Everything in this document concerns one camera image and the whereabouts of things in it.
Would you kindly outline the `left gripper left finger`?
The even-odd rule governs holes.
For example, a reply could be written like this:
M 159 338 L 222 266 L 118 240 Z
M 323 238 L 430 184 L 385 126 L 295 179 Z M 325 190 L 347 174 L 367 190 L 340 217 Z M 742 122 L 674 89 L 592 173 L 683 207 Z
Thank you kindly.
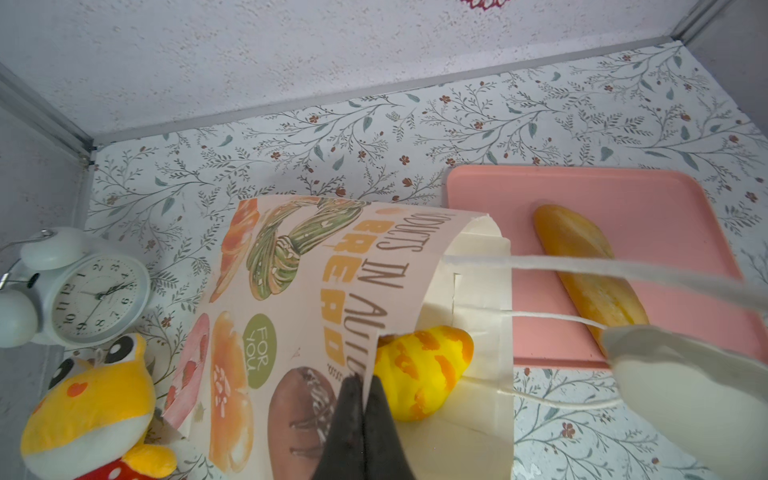
M 322 456 L 313 480 L 364 478 L 362 380 L 344 379 Z

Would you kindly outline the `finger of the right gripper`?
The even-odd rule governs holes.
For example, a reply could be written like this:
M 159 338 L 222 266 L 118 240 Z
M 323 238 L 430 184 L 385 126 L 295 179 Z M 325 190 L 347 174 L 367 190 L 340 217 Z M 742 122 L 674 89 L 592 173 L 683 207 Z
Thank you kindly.
M 766 478 L 765 364 L 652 326 L 601 344 L 631 410 L 721 478 Z

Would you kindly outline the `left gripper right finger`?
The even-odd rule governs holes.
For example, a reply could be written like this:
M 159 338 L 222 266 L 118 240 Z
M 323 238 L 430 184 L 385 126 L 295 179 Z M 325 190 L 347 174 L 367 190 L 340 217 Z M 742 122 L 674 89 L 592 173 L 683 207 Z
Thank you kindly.
M 381 380 L 373 376 L 363 416 L 365 479 L 415 480 Z

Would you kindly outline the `yellow orange striped fake bread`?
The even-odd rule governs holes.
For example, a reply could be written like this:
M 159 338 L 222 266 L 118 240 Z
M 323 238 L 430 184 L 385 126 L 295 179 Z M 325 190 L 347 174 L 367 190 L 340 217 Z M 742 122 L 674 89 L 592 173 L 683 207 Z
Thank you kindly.
M 396 421 L 415 422 L 437 412 L 474 356 L 469 333 L 440 325 L 379 339 L 374 375 Z

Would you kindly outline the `long baguette fake bread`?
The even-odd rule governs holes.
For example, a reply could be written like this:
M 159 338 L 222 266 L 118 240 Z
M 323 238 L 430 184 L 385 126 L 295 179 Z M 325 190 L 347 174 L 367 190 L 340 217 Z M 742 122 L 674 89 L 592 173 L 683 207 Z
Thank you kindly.
M 566 207 L 537 207 L 533 223 L 543 250 L 550 256 L 612 259 L 614 253 L 600 228 Z M 560 273 L 559 279 L 581 317 L 605 327 L 647 325 L 648 315 L 624 279 Z

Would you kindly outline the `printed paper bag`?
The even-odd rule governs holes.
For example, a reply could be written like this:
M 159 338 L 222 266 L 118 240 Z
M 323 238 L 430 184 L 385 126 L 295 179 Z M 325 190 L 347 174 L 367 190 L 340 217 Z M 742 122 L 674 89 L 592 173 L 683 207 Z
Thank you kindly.
M 318 196 L 242 201 L 166 395 L 165 421 L 231 479 L 308 479 L 341 384 L 377 345 L 446 325 L 474 356 L 443 406 L 394 418 L 419 479 L 508 479 L 538 398 L 514 360 L 510 243 L 486 214 Z

